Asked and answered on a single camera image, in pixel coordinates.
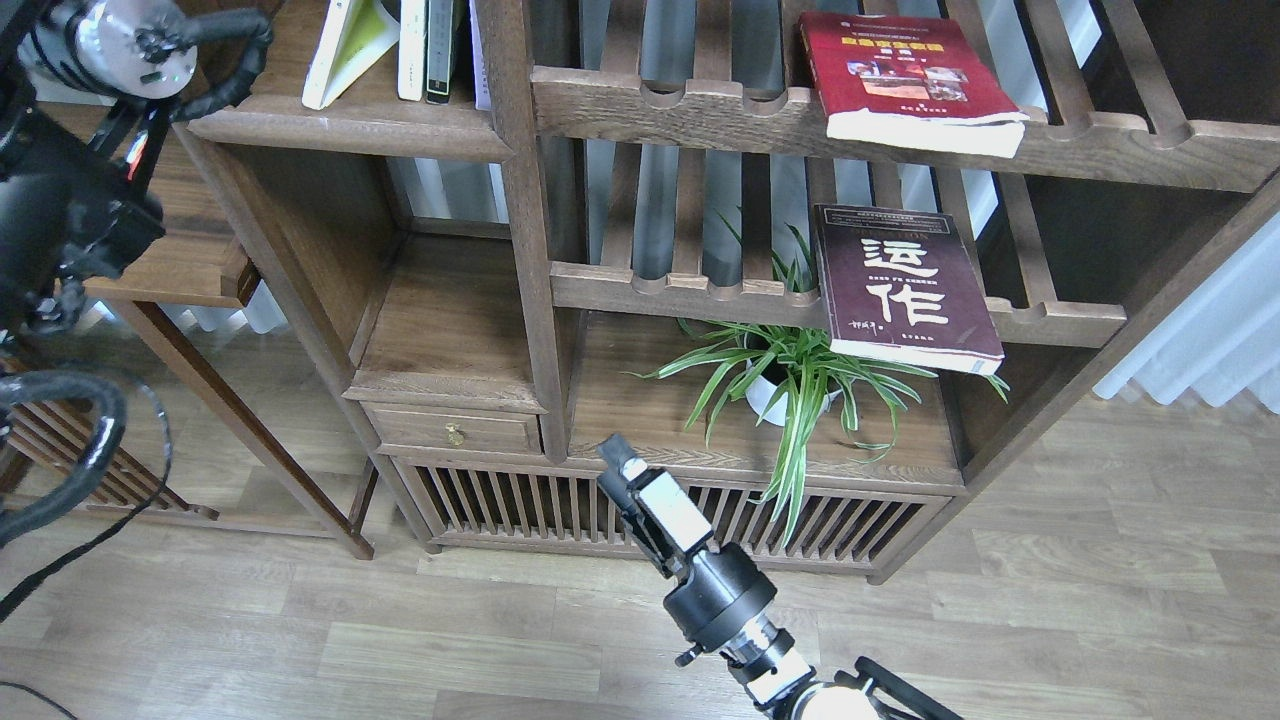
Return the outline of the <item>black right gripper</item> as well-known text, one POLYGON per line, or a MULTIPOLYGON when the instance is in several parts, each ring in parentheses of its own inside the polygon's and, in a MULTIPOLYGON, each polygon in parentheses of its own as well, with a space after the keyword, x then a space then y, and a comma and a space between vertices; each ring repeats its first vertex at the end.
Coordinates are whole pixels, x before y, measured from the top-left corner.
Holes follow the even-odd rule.
POLYGON ((626 519, 637 542, 676 587, 663 606, 689 656, 763 656, 777 628, 765 615, 774 585, 736 544, 710 547, 713 529, 678 482, 649 468, 620 433, 596 447, 605 470, 596 478, 607 493, 625 493, 626 519))

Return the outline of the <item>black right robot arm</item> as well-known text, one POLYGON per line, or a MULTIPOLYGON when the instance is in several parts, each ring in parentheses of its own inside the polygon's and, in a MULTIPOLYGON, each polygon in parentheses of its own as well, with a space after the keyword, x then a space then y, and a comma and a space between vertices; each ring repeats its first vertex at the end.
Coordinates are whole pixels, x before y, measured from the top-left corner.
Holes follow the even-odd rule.
POLYGON ((649 465, 620 434, 599 445, 607 469, 596 483, 628 536, 675 588, 663 605, 690 648, 684 667, 717 653, 769 719, 955 719, 957 714, 868 657, 826 682, 767 610, 777 594, 736 543, 710 546, 713 525, 664 469, 649 465))

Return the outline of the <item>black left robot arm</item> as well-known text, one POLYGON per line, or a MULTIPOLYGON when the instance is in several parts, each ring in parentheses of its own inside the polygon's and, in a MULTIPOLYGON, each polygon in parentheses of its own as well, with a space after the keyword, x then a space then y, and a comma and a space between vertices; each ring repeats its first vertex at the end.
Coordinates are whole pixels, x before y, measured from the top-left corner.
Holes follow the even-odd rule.
POLYGON ((72 328, 84 282, 118 278, 164 234, 148 184, 169 129, 243 102, 273 42, 257 8, 188 15, 174 1, 3 4, 3 351, 72 328), (31 74, 109 96, 79 138, 31 74))

